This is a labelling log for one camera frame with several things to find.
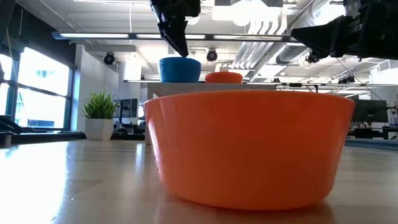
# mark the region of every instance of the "robotic arm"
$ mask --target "robotic arm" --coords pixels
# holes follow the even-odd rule
[[[185,16],[197,17],[200,13],[199,0],[150,0],[156,15],[160,36],[181,56],[188,56]]]
[[[398,60],[398,1],[344,0],[346,16],[323,26],[292,30],[312,51],[308,62],[344,54]]]

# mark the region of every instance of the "security camera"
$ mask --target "security camera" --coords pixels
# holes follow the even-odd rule
[[[210,49],[209,52],[207,53],[207,61],[209,62],[214,62],[217,60],[217,53],[215,49]]]
[[[104,58],[104,63],[107,65],[114,65],[118,62],[118,59],[114,57],[114,52],[106,53]]]

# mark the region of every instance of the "window frame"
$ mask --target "window frame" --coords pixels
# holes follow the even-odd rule
[[[8,46],[0,45],[0,47],[1,47],[0,54],[10,57]],[[34,48],[31,48],[31,47],[28,47],[28,48],[35,50],[40,54],[43,54],[42,52],[40,52]],[[21,65],[21,52],[18,52],[16,50],[12,49],[11,78],[10,78],[10,80],[3,80],[3,83],[6,83],[9,85],[9,91],[8,91],[7,103],[6,103],[6,116],[11,116],[12,120],[15,121],[17,97],[18,97],[17,94],[18,94],[19,87],[25,88],[28,90],[32,90],[32,91],[35,91],[38,93],[50,95],[50,96],[60,96],[60,97],[65,98],[65,112],[64,112],[65,114],[64,114],[64,119],[63,119],[63,128],[34,128],[34,129],[41,130],[41,131],[70,131],[70,116],[72,113],[72,93],[73,93],[74,73],[75,73],[76,65],[71,66],[69,64],[64,64],[69,68],[68,91],[65,96],[60,95],[58,93],[54,93],[52,91],[43,90],[41,88],[36,88],[36,87],[29,86],[29,85],[24,85],[24,84],[18,83],[18,74],[19,74],[20,65]]]

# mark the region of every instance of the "potted plant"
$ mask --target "potted plant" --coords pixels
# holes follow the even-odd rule
[[[119,103],[114,103],[111,94],[91,93],[84,105],[85,134],[88,140],[109,140],[113,133],[113,114]]]

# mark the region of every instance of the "ceiling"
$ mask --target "ceiling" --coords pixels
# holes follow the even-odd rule
[[[62,32],[145,32],[158,33],[157,21],[149,5],[143,4],[105,4],[103,2],[76,2],[74,0],[17,0],[29,12],[42,19],[55,29]],[[296,0],[297,7],[288,11],[287,20],[290,21],[295,14],[309,2],[309,0]],[[202,10],[197,24],[188,25],[186,33],[202,34],[246,34],[249,26],[237,26],[232,21],[215,21],[210,12],[214,0],[202,1]],[[148,78],[157,78],[157,62],[169,53],[168,45],[162,40],[101,40],[92,41],[94,45],[135,45],[146,62],[142,74]],[[188,41],[188,49],[195,52],[194,57],[202,63],[203,74],[214,72],[217,63],[231,62],[235,59],[241,48],[241,42],[212,42]],[[217,62],[207,62],[208,49],[216,49]],[[105,52],[97,51],[98,58]],[[122,61],[129,57],[128,52],[116,52],[115,55]],[[369,80],[368,68],[377,65],[382,60],[368,58],[359,62],[353,57],[344,57],[340,62],[346,68],[355,68],[357,77],[362,82]],[[346,71],[335,58],[326,58],[316,65],[304,62],[304,57],[298,58],[286,67],[276,77],[282,82],[334,82]],[[240,71],[246,75],[248,70]],[[256,80],[264,82],[263,74]]]

